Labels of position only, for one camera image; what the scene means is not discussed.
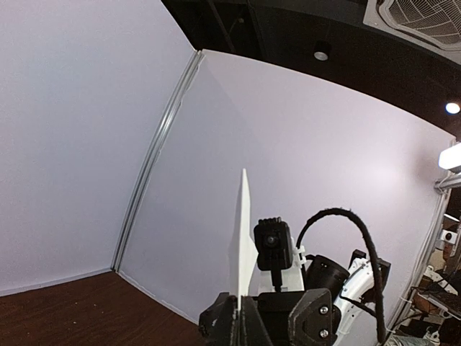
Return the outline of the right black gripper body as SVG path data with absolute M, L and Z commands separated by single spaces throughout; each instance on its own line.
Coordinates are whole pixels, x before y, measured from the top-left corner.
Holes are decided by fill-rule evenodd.
M 273 345 L 333 345 L 337 339 L 327 288 L 262 293 L 257 309 Z

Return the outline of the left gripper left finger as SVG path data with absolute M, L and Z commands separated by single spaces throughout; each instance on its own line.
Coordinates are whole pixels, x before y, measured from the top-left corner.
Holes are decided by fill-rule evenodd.
M 200 314 L 198 328 L 205 345 L 237 345 L 237 298 L 228 292 L 220 293 L 213 304 Z

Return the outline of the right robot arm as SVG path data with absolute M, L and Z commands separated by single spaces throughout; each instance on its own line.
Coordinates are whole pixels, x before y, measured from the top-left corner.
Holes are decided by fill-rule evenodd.
M 361 312 L 377 322 L 385 341 L 382 290 L 390 263 L 354 251 L 348 268 L 300 249 L 260 249 L 258 268 L 267 274 L 256 297 L 262 329 L 258 345 L 340 345 Z

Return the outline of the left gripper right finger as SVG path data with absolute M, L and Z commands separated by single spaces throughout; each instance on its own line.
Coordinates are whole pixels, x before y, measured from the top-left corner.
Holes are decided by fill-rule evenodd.
M 256 303 L 250 296 L 241 299 L 240 345 L 272 346 L 269 334 L 264 326 Z

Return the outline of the white letter paper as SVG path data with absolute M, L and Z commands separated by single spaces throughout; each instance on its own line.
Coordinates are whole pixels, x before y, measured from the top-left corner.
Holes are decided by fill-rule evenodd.
M 249 286 L 256 265 L 258 252 L 251 238 L 251 197 L 246 169 L 242 169 L 241 181 L 236 203 L 236 216 L 233 235 L 228 249 L 230 266 L 231 296 L 236 297 L 237 311 L 241 310 L 241 301 L 249 294 Z

